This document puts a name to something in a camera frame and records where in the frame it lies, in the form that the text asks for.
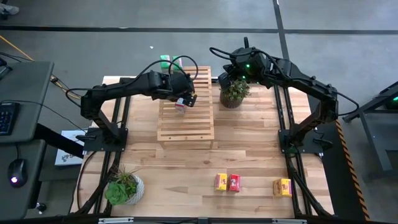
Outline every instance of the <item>gray floor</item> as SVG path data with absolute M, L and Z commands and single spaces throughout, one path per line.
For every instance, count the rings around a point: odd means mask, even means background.
M 151 28 L 248 28 L 276 29 L 272 0 L 10 0 L 20 14 L 5 24 L 35 26 L 109 26 Z M 398 1 L 394 0 L 279 0 L 285 29 L 396 30 Z M 278 34 L 244 33 L 72 33 L 2 31 L 12 43 L 35 60 L 55 62 L 54 74 L 69 87 L 91 87 L 105 75 L 133 75 L 159 55 L 189 55 L 199 65 L 210 65 L 213 76 L 227 62 L 209 53 L 211 46 L 232 51 L 251 45 L 271 55 L 282 56 Z M 359 104 L 397 81 L 397 35 L 286 35 L 290 59 L 302 72 L 352 97 Z M 2 52 L 18 54 L 0 41 Z M 339 99 L 340 112 L 353 106 Z M 50 86 L 45 104 L 82 127 L 90 122 L 80 117 L 63 92 Z M 44 111 L 41 122 L 60 131 L 73 126 Z M 345 137 L 359 177 L 377 170 L 374 156 L 359 120 L 343 123 Z M 40 199 L 47 202 L 45 215 L 66 214 L 75 180 L 47 183 Z M 397 180 L 363 183 L 361 188 L 372 220 L 398 220 Z

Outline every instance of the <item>wooden tabletop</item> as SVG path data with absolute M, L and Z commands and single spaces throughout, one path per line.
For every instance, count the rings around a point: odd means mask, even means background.
M 103 83 L 116 83 L 119 78 L 104 77 Z M 289 88 L 289 91 L 294 118 L 299 123 L 310 114 L 308 99 L 306 94 L 296 89 Z M 215 142 L 211 150 L 203 149 L 200 142 L 189 142 L 189 145 L 184 142 L 174 143 L 162 148 L 157 142 L 159 101 L 152 101 L 150 97 L 142 95 L 131 98 L 127 122 L 129 135 L 126 151 L 122 153 L 121 166 L 127 170 L 139 169 L 135 174 L 144 181 L 145 193 L 136 205 L 114 206 L 112 216 L 294 216 L 292 199 L 275 198 L 272 193 L 272 181 L 287 178 L 285 158 L 280 153 L 277 138 L 280 128 L 274 90 L 251 85 L 251 96 L 245 98 L 239 108 L 232 110 L 220 105 L 218 86 L 213 86 L 212 93 Z M 283 92 L 280 93 L 282 104 L 285 105 Z M 113 108 L 114 100 L 105 102 L 102 107 L 109 119 Z M 93 156 L 83 173 L 81 204 L 98 185 L 103 156 L 102 152 Z M 308 188 L 323 207 L 333 213 L 320 158 L 313 154 L 303 154 L 302 159 Z M 214 191 L 217 173 L 241 175 L 241 191 Z M 304 212 L 301 191 L 298 192 L 298 199 Z M 76 193 L 71 212 L 75 210 Z

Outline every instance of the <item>paper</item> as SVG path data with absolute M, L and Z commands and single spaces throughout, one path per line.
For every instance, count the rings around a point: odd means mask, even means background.
M 84 142 L 78 141 L 76 136 L 85 135 L 86 133 L 82 130 L 72 130 L 72 131 L 62 131 L 61 135 L 75 141 L 76 143 L 84 146 Z M 58 149 L 57 156 L 55 158 L 56 166 L 69 166 L 69 165 L 78 165 L 83 162 L 83 159 L 80 159 L 77 156 L 71 155 L 69 153 L 64 152 L 61 149 Z

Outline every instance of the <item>white pot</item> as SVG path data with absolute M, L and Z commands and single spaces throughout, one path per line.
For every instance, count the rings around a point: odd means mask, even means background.
M 136 175 L 132 175 L 132 177 L 137 182 L 137 192 L 134 194 L 134 196 L 127 200 L 127 202 L 124 203 L 126 205 L 134 205 L 141 200 L 142 196 L 144 196 L 144 182 Z

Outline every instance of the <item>keyboard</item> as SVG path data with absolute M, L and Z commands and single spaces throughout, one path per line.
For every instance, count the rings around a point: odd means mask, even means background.
M 0 136 L 11 135 L 18 109 L 19 103 L 2 103 L 0 105 Z

